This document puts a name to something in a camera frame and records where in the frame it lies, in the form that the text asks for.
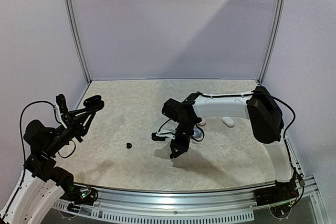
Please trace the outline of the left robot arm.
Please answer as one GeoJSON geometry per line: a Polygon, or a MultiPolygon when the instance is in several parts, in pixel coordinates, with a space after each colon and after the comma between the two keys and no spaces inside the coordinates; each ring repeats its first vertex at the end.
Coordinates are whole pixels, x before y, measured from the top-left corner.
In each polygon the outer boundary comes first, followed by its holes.
{"type": "Polygon", "coordinates": [[[74,185],[74,176],[56,165],[56,153],[73,139],[83,141],[95,114],[94,106],[74,111],[62,110],[61,125],[45,127],[39,120],[31,121],[24,134],[31,154],[24,162],[22,178],[1,210],[1,223],[41,223],[59,198],[75,205],[92,206],[98,191],[91,186],[74,185]]]}

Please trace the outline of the pink charging case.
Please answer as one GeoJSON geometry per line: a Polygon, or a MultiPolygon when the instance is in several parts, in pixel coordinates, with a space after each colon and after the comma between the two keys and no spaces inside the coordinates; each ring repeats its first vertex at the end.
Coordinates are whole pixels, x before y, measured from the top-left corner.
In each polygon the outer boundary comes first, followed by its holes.
{"type": "Polygon", "coordinates": [[[204,126],[204,125],[206,125],[206,120],[202,119],[197,125],[198,126],[204,126]]]}

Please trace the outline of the purple charging case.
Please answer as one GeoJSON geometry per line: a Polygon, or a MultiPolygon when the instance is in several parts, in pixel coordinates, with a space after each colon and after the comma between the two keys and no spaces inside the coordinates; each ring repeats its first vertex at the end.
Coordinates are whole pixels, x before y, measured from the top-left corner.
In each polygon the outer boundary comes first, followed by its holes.
{"type": "Polygon", "coordinates": [[[195,139],[197,142],[200,142],[203,139],[202,131],[199,128],[195,127],[192,138],[195,139]]]}

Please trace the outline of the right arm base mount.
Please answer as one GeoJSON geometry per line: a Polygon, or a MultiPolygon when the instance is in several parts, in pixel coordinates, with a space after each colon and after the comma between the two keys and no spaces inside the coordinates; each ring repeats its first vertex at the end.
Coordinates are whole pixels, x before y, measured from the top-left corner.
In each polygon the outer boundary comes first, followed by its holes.
{"type": "Polygon", "coordinates": [[[299,180],[299,186],[302,188],[301,194],[299,194],[295,180],[286,183],[275,181],[274,186],[254,190],[254,199],[257,206],[263,206],[281,201],[289,201],[294,198],[294,201],[289,204],[289,207],[292,208],[303,197],[305,181],[299,180]]]}

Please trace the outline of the aluminium front rail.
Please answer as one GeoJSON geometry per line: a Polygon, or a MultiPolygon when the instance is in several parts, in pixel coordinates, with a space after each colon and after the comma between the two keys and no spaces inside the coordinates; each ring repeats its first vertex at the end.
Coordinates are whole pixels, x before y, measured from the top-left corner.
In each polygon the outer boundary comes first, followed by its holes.
{"type": "Polygon", "coordinates": [[[195,192],[130,191],[99,187],[93,206],[73,206],[57,201],[43,223],[327,223],[319,191],[312,176],[305,178],[301,200],[289,211],[291,202],[260,205],[256,189],[272,185],[231,190],[195,192]]]}

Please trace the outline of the black charging case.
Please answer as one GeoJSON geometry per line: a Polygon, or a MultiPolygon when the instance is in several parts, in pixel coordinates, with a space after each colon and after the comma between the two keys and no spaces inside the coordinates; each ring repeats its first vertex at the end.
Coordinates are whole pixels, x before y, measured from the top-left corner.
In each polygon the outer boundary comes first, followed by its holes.
{"type": "Polygon", "coordinates": [[[101,95],[94,95],[84,100],[83,106],[90,110],[94,109],[96,111],[102,110],[104,107],[104,101],[101,95]]]}

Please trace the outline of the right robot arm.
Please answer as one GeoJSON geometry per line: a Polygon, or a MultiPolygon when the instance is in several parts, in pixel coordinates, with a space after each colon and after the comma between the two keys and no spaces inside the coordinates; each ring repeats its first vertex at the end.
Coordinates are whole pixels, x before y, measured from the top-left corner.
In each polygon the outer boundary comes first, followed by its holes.
{"type": "Polygon", "coordinates": [[[194,127],[206,117],[243,118],[251,123],[254,138],[264,144],[275,171],[278,185],[271,190],[276,201],[291,194],[289,183],[295,169],[286,147],[289,124],[285,124],[279,107],[281,100],[271,95],[263,86],[253,91],[237,94],[190,94],[182,102],[172,98],[163,104],[162,114],[178,123],[171,136],[170,158],[174,159],[188,151],[194,127]]]}

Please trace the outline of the white charging case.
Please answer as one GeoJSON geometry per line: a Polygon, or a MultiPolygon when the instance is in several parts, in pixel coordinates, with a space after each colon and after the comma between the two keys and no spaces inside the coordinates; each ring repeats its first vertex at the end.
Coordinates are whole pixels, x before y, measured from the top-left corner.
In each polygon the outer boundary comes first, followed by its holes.
{"type": "Polygon", "coordinates": [[[235,121],[227,116],[222,117],[222,122],[227,126],[227,127],[234,127],[235,126],[235,121]]]}

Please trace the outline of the right aluminium frame post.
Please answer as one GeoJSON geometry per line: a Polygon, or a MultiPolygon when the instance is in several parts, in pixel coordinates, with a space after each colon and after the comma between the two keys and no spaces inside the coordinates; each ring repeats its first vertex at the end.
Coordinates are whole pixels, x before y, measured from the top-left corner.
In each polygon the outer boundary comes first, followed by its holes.
{"type": "Polygon", "coordinates": [[[276,38],[280,26],[280,21],[281,21],[281,16],[282,16],[282,11],[284,8],[284,2],[285,0],[277,0],[276,1],[276,7],[275,7],[275,13],[274,13],[274,18],[272,21],[272,26],[271,26],[271,34],[270,38],[267,44],[267,49],[266,49],[266,54],[264,57],[264,61],[261,66],[261,70],[259,73],[259,77],[257,79],[258,84],[262,84],[265,80],[265,77],[267,75],[267,70],[271,61],[271,56],[272,52],[274,50],[274,46],[276,43],[276,38]]]}

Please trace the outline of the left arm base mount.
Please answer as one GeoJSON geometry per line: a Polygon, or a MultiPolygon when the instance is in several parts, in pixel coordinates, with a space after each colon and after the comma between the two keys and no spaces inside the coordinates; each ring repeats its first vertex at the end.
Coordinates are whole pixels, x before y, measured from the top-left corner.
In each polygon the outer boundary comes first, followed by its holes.
{"type": "Polygon", "coordinates": [[[60,198],[70,201],[75,205],[93,206],[99,196],[98,191],[90,185],[75,185],[70,180],[56,185],[64,190],[60,198]]]}

